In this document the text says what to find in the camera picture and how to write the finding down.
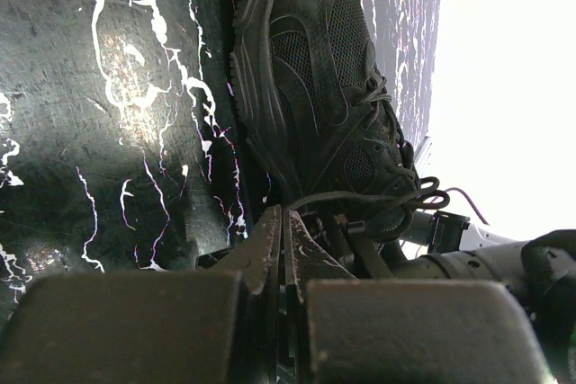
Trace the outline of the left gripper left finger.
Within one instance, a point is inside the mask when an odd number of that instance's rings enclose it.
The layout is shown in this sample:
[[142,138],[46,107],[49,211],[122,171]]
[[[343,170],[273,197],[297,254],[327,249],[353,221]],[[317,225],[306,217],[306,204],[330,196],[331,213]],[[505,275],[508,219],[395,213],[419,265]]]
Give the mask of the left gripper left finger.
[[273,383],[283,213],[196,271],[36,281],[1,336],[4,383]]

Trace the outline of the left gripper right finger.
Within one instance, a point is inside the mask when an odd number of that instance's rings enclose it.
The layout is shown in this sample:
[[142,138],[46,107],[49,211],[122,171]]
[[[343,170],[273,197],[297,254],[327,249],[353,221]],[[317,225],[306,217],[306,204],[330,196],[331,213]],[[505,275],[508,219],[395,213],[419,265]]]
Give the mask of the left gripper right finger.
[[527,316],[522,245],[400,266],[356,278],[284,215],[289,313],[299,383],[551,383]]

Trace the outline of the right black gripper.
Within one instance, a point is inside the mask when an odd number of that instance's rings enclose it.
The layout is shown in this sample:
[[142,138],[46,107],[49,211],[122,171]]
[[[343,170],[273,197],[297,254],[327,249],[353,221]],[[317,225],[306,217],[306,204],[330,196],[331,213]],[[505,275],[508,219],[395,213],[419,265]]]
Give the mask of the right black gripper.
[[369,278],[400,280],[481,280],[503,285],[525,285],[521,263],[524,241],[510,239],[468,218],[438,211],[417,212],[412,225],[400,236],[427,251],[408,259],[400,242],[390,242],[378,251],[369,239],[363,221],[344,228],[356,260],[355,273]]

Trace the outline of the black sneaker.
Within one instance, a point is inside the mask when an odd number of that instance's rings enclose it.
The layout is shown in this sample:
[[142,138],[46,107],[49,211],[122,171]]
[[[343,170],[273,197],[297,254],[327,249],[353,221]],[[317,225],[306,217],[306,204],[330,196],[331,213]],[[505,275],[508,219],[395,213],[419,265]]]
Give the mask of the black sneaker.
[[239,117],[288,210],[361,223],[376,242],[449,195],[420,177],[360,0],[240,0],[230,56]]

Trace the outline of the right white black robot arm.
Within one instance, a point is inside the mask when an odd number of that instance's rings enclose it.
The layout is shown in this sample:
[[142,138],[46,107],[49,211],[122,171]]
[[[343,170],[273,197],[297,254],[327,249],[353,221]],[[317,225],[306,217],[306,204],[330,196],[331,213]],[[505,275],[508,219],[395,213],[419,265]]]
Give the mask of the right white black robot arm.
[[373,279],[478,280],[502,284],[526,311],[552,374],[575,381],[575,232],[556,230],[518,241],[469,218],[418,211],[401,239],[425,246],[408,259],[399,240],[366,221],[343,227],[346,241]]

